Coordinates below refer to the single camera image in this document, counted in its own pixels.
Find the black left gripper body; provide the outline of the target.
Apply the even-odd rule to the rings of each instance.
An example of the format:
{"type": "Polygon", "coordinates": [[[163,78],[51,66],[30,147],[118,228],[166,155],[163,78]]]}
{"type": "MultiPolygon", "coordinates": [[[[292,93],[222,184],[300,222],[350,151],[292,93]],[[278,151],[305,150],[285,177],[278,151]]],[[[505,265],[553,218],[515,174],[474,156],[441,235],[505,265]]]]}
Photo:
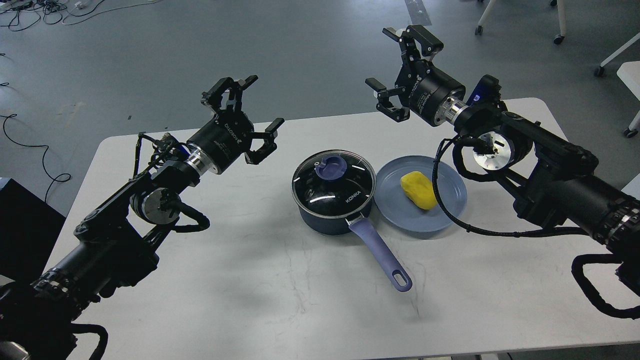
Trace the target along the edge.
{"type": "Polygon", "coordinates": [[[245,115],[215,116],[187,141],[193,151],[199,151],[208,162],[208,171],[222,174],[240,155],[248,152],[252,143],[253,123],[245,115]]]}

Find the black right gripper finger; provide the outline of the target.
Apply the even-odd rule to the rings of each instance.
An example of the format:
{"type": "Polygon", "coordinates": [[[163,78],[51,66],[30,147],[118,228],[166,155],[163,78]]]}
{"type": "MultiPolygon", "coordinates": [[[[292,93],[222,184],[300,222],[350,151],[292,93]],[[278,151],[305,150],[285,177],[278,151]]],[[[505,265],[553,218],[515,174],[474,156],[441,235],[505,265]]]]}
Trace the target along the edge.
{"type": "Polygon", "coordinates": [[[377,109],[377,111],[381,112],[391,120],[394,120],[396,123],[406,121],[410,118],[409,107],[404,105],[397,107],[393,105],[393,102],[391,101],[392,97],[406,95],[406,88],[404,86],[389,89],[374,77],[366,78],[365,84],[373,89],[375,93],[375,98],[377,98],[377,105],[375,105],[375,109],[377,109]]]}
{"type": "Polygon", "coordinates": [[[420,63],[432,63],[444,49],[444,43],[423,25],[409,25],[403,30],[385,27],[382,33],[398,43],[402,64],[411,71],[420,63]]]}

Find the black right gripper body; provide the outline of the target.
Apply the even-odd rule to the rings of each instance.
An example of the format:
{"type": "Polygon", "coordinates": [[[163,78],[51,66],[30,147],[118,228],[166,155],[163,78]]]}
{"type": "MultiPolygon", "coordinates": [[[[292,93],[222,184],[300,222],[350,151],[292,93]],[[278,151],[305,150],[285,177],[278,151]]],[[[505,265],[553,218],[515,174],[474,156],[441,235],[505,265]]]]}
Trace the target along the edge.
{"type": "Polygon", "coordinates": [[[441,105],[448,98],[461,101],[466,87],[430,61],[411,64],[403,64],[397,76],[396,87],[404,89],[398,100],[428,125],[439,126],[445,121],[441,105]]]}

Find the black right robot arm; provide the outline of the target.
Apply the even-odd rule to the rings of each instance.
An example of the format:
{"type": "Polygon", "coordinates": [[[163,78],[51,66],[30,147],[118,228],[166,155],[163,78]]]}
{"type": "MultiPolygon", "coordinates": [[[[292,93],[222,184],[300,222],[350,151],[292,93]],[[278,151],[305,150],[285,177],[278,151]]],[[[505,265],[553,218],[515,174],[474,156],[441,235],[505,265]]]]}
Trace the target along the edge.
{"type": "Polygon", "coordinates": [[[483,75],[467,99],[466,87],[434,65],[444,44],[423,25],[382,32],[398,43],[402,66],[392,88],[374,77],[376,109],[396,122],[416,114],[430,126],[449,123],[455,136],[436,151],[432,186],[445,215],[469,233],[510,238],[585,235],[607,249],[604,254],[576,256],[571,273],[599,312],[619,319],[638,319],[638,306],[617,309],[606,302],[585,276],[592,264],[616,264],[618,280],[640,292],[639,200],[598,178],[599,160],[589,150],[511,112],[501,98],[499,80],[483,75]],[[479,183],[495,182],[514,199],[516,216],[537,230],[498,232],[475,227],[453,215],[439,191],[441,158],[452,148],[457,173],[479,183]]]}

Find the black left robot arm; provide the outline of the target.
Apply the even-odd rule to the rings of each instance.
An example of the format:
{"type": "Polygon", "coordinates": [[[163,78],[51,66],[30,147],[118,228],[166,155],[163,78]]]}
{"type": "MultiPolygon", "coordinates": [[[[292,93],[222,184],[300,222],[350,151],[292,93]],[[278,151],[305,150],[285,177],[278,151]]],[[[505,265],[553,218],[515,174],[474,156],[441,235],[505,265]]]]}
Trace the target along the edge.
{"type": "Polygon", "coordinates": [[[138,134],[132,177],[75,227],[78,245],[36,280],[1,287],[3,360],[65,360],[80,334],[98,336],[90,359],[103,358],[109,333],[102,325],[78,323],[82,312],[155,271],[157,250],[170,233],[210,227],[181,192],[207,172],[224,173],[240,156],[256,166],[276,150],[284,119],[260,132],[242,109],[243,92],[256,80],[223,77],[203,92],[200,102],[214,116],[187,141],[170,133],[138,134]]]}

